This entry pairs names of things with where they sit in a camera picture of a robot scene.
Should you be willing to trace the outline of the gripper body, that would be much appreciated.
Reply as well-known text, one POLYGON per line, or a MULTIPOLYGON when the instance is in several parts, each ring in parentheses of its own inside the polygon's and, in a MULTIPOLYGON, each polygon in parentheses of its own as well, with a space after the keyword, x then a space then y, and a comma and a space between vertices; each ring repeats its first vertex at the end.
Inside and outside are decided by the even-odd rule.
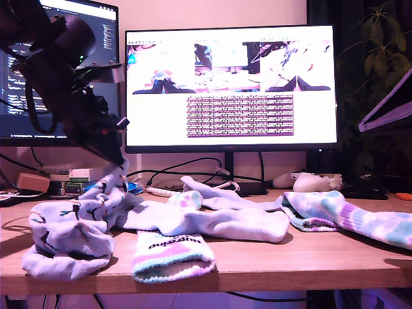
POLYGON ((109 112, 108 103, 91 89, 80 89, 70 97, 62 118, 64 132, 79 144, 114 142, 129 124, 109 112))

